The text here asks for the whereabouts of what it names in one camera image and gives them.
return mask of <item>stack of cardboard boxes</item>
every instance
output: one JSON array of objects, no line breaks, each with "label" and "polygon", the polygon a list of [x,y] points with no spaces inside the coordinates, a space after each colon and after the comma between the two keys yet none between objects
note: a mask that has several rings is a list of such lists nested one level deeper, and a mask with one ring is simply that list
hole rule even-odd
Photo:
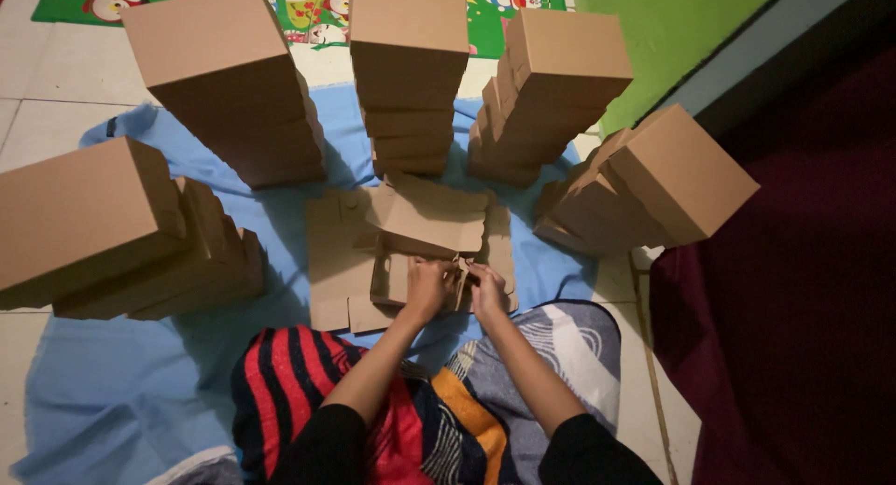
[{"label": "stack of cardboard boxes", "polygon": [[616,16],[520,9],[470,128],[471,176],[529,187],[632,81]]},{"label": "stack of cardboard boxes", "polygon": [[128,137],[0,175],[0,217],[0,309],[161,319],[263,290],[255,234]]},{"label": "stack of cardboard boxes", "polygon": [[457,263],[446,310],[469,311],[465,260],[491,265],[519,307],[510,211],[494,193],[465,193],[404,174],[379,187],[327,189],[306,201],[311,326],[365,332],[388,327],[407,301],[409,258]]},{"label": "stack of cardboard boxes", "polygon": [[[390,7],[401,17],[389,16]],[[349,11],[374,173],[441,176],[469,57],[466,0],[351,0]]]},{"label": "stack of cardboard boxes", "polygon": [[166,0],[122,21],[147,89],[249,187],[326,180],[323,128],[267,0]]},{"label": "stack of cardboard boxes", "polygon": [[546,184],[534,232],[595,256],[709,238],[759,185],[678,104]]}]

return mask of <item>light blue blanket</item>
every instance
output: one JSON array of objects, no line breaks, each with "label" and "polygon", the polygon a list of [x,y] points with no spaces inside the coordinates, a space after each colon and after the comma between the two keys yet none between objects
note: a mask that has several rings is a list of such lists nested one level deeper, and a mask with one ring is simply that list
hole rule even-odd
[{"label": "light blue blanket", "polygon": [[[327,185],[376,185],[370,146],[351,85],[313,90],[328,142]],[[469,126],[481,101],[455,101],[455,143],[442,182],[467,190],[484,185],[464,168]],[[267,251],[267,295],[231,308],[136,322],[51,317],[26,386],[28,457],[15,475],[28,485],[138,485],[201,450],[233,445],[230,370],[264,326],[308,323],[304,203],[323,185],[251,192],[170,113],[141,105],[84,134],[81,146],[130,135],[159,148],[173,176],[212,187],[238,226],[258,234]],[[489,184],[512,211],[511,240],[520,308],[556,297],[590,298],[595,264],[532,235],[532,209],[544,182],[563,178],[578,160],[544,167],[526,191]],[[371,346],[379,333],[345,337]],[[472,316],[433,322],[411,351],[435,369],[482,331]]]}]

